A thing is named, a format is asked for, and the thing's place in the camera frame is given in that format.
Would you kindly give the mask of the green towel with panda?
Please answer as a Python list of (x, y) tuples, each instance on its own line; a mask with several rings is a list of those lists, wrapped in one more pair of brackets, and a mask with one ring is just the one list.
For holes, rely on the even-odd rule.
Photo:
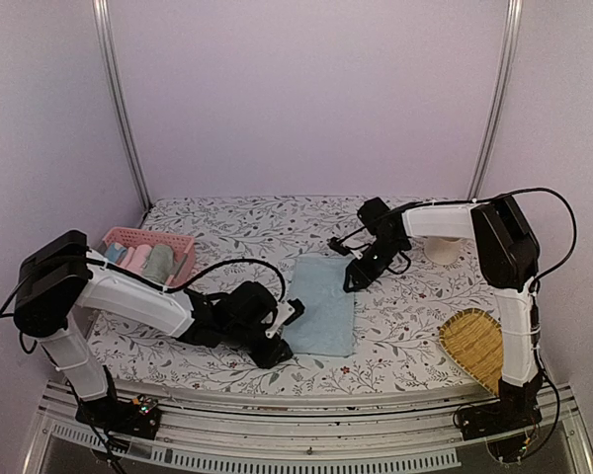
[(156, 283), (165, 283), (174, 268), (174, 250), (165, 244), (152, 248), (142, 276)]

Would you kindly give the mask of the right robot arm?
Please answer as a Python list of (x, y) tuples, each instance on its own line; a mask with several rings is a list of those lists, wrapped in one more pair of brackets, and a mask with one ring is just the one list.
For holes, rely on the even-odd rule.
[(501, 195), (479, 202), (416, 201), (390, 208), (375, 197), (359, 208), (358, 217), (375, 238), (365, 252), (340, 239), (328, 243), (332, 250), (354, 257), (345, 271), (343, 288), (348, 293), (368, 288), (389, 269), (395, 255), (410, 249), (414, 237), (474, 241), (481, 274), (493, 289), (501, 318), (501, 374), (486, 388), (502, 401), (492, 407), (491, 422), (501, 431), (513, 430), (528, 417), (528, 400), (535, 398), (543, 380), (535, 309), (540, 247), (517, 202)]

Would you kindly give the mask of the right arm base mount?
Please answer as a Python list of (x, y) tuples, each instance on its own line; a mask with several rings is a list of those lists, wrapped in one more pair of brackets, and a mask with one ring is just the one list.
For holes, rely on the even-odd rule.
[(460, 430), (464, 440), (533, 427), (541, 420), (542, 415), (537, 406), (518, 412), (508, 408), (501, 401), (476, 405), (464, 404), (459, 406), (453, 415), (453, 423)]

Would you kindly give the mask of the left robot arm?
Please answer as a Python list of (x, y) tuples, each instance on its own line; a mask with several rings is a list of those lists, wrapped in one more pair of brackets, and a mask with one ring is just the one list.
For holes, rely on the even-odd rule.
[(107, 429), (127, 420), (125, 403), (75, 328), (74, 308), (103, 310), (146, 325), (183, 344), (214, 348), (234, 342), (255, 364), (272, 368), (292, 350), (282, 329), (304, 312), (302, 302), (245, 281), (231, 292), (204, 294), (189, 280), (166, 286), (132, 273), (89, 248), (86, 235), (70, 230), (27, 257), (0, 308), (0, 320), (37, 341), (90, 414)]

